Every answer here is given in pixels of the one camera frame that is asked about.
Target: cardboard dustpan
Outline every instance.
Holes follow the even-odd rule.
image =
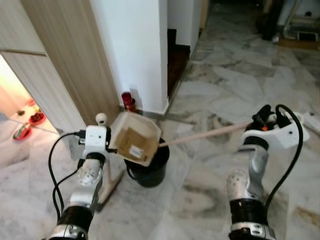
[[[112,130],[109,148],[144,167],[150,165],[158,150],[161,129],[151,119],[132,112],[122,112]]]

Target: black trash bin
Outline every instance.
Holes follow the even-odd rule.
[[[128,175],[141,186],[153,188],[158,186],[166,175],[166,165],[170,156],[168,146],[158,148],[149,166],[145,167],[129,160],[124,160]]]

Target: wooden cabinet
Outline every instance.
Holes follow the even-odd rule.
[[[20,0],[0,0],[0,49],[45,53]]]
[[[65,132],[86,125],[50,59],[46,56],[3,52],[15,72],[52,125]]]
[[[87,125],[120,112],[119,98],[88,0],[21,0],[47,56]]]

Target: wooden stick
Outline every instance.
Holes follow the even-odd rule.
[[[239,130],[239,129],[245,129],[248,126],[248,124],[249,124],[249,122],[240,123],[240,124],[234,124],[234,125],[231,125],[231,126],[226,126],[226,127],[222,127],[222,128],[206,131],[206,132],[193,134],[193,135],[190,135],[190,136],[181,137],[179,139],[175,139],[175,140],[172,140],[172,141],[167,141],[167,142],[164,142],[164,143],[160,143],[159,144],[159,148],[165,147],[165,146],[169,146],[169,145],[174,145],[174,144],[180,144],[180,143],[184,143],[184,142],[195,140],[195,139],[227,134],[227,133]]]

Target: label on dustpan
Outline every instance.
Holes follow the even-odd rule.
[[[129,149],[129,153],[132,155],[132,156],[135,156],[136,158],[141,158],[142,154],[144,153],[144,150],[141,149],[141,148],[138,148],[134,145],[131,145],[130,149]]]

